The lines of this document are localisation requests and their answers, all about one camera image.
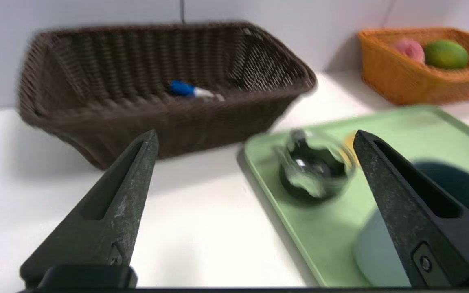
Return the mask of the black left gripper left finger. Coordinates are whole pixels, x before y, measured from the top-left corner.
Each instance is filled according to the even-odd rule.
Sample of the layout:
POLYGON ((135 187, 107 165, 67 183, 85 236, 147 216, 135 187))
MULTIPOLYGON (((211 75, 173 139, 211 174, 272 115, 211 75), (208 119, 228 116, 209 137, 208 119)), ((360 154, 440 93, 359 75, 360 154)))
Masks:
POLYGON ((26 288, 135 288, 130 267, 158 157, 158 136, 138 136, 34 252, 26 288))

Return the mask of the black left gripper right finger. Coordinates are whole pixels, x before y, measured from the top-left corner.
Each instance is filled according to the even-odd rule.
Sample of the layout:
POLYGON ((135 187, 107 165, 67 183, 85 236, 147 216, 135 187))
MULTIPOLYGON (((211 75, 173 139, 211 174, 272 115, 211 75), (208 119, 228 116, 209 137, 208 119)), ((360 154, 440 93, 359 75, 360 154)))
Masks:
POLYGON ((469 287, 469 209, 378 136, 353 148, 411 286, 469 287))

